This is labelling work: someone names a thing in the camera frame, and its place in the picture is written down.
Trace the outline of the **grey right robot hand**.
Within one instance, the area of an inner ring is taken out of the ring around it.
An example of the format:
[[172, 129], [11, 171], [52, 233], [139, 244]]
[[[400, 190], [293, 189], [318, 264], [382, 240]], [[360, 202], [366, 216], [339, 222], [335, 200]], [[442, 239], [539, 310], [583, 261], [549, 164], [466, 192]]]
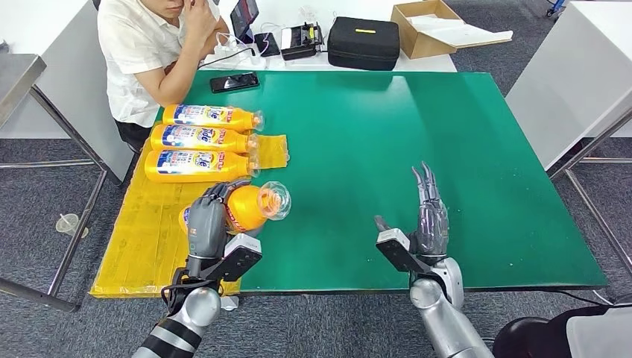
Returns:
[[381, 216], [375, 216], [374, 222], [379, 231], [376, 246], [384, 248], [388, 242], [394, 242], [417, 259], [432, 266], [447, 258], [449, 218], [434, 172], [424, 161], [420, 168], [421, 170], [414, 166], [411, 168], [417, 181], [419, 198], [416, 229], [405, 234], [400, 229], [389, 227]]

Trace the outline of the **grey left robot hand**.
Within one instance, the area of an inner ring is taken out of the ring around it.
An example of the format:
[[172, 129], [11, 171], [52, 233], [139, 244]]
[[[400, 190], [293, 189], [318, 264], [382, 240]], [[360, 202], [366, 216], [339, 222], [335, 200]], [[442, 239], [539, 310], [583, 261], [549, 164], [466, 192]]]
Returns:
[[225, 204], [235, 190], [249, 184], [251, 180], [244, 178], [218, 182], [193, 201], [187, 224], [190, 257], [211, 260], [224, 256], [228, 237]]

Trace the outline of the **person's left hand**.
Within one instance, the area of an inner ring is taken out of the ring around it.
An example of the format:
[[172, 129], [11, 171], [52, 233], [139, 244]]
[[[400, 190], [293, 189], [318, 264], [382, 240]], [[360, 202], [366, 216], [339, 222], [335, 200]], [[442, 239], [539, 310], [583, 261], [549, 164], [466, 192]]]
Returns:
[[184, 0], [185, 48], [202, 49], [215, 30], [217, 18], [207, 0]]

